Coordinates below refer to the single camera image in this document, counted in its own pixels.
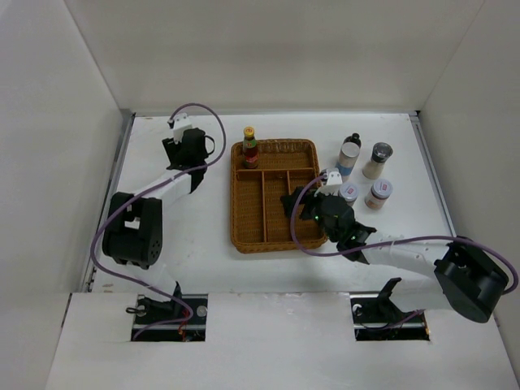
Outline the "red label spice jar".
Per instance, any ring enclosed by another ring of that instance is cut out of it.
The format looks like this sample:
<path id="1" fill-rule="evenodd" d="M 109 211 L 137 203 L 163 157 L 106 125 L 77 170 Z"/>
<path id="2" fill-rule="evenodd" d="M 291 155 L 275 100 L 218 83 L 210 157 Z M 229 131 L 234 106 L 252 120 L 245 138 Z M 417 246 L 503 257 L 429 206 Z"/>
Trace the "red label spice jar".
<path id="1" fill-rule="evenodd" d="M 380 210 L 393 192 L 392 183 L 386 179 L 377 179 L 365 196 L 365 204 L 372 210 Z"/>
<path id="2" fill-rule="evenodd" d="M 338 196 L 343 198 L 349 206 L 352 206 L 358 199 L 358 187 L 351 182 L 344 182 L 338 189 Z"/>

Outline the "yellow cap sauce bottle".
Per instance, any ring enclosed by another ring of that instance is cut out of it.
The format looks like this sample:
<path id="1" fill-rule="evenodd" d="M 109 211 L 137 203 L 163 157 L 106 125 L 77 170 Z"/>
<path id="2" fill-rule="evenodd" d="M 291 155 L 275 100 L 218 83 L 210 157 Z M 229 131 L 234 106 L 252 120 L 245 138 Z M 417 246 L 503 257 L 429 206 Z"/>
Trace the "yellow cap sauce bottle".
<path id="1" fill-rule="evenodd" d="M 244 156 L 244 165 L 248 169 L 254 169 L 258 166 L 258 145 L 255 138 L 253 127 L 244 128 L 244 139 L 242 145 L 242 154 Z"/>

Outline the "blue label white pearl bottle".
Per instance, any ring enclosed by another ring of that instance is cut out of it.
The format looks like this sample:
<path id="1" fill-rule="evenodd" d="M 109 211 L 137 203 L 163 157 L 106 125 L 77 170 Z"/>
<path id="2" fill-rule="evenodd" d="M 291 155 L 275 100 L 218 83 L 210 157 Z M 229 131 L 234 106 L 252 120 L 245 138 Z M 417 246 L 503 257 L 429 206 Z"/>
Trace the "blue label white pearl bottle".
<path id="1" fill-rule="evenodd" d="M 345 142 L 339 152 L 336 168 L 345 182 L 349 179 L 360 154 L 360 147 L 353 142 Z"/>

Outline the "grey cap salt grinder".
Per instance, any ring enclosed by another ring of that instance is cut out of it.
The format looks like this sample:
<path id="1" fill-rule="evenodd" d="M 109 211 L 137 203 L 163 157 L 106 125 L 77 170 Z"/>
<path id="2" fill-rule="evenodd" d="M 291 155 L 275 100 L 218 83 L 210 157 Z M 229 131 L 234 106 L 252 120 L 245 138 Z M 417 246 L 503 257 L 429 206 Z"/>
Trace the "grey cap salt grinder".
<path id="1" fill-rule="evenodd" d="M 374 144 L 370 156 L 370 160 L 362 169 L 362 174 L 369 180 L 377 180 L 383 170 L 385 163 L 393 154 L 393 148 L 386 142 L 377 142 Z"/>

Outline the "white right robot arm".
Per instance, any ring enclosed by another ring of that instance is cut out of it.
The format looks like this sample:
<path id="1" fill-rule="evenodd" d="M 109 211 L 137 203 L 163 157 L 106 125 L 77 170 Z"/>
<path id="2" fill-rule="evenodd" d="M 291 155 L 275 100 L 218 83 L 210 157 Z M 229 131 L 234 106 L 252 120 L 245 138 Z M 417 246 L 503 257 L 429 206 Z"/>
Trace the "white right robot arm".
<path id="1" fill-rule="evenodd" d="M 518 286 L 518 273 L 496 251 L 460 236 L 399 238 L 359 223 L 351 205 L 327 188 L 298 187 L 280 198 L 290 220 L 312 220 L 335 244 L 336 256 L 421 275 L 419 284 L 391 279 L 376 303 L 389 322 L 405 312 L 451 308 L 475 323 L 487 322 L 501 297 Z"/>

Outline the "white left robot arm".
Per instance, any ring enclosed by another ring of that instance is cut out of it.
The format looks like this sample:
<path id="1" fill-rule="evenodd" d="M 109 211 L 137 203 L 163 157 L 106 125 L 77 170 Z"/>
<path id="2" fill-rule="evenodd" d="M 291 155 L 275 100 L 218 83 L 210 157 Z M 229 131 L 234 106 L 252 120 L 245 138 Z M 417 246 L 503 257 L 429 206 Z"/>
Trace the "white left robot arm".
<path id="1" fill-rule="evenodd" d="M 137 193 L 117 192 L 110 199 L 109 214 L 97 230 L 90 246 L 95 267 L 116 278 L 130 281 L 161 295 L 154 313 L 163 323 L 191 318 L 191 309 L 179 296 L 167 293 L 145 281 L 103 266 L 98 249 L 120 266 L 135 266 L 147 271 L 159 258 L 163 248 L 163 211 L 193 193 L 214 162 L 206 160 L 211 152 L 206 142 L 215 139 L 200 128 L 181 128 L 162 141 L 170 165 L 165 173 Z"/>

